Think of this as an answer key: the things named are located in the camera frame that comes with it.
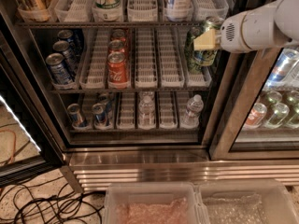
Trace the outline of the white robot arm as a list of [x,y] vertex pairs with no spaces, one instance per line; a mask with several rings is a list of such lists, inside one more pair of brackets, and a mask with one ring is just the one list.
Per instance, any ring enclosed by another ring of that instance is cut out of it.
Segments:
[[227,18],[220,30],[203,32],[195,50],[223,49],[232,53],[285,48],[299,44],[299,0],[276,0]]

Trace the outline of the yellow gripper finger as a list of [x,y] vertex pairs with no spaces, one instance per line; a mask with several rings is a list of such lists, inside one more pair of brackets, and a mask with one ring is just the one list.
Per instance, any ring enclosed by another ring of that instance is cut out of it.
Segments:
[[221,32],[216,29],[209,29],[196,37],[193,41],[195,50],[215,50],[221,44]]

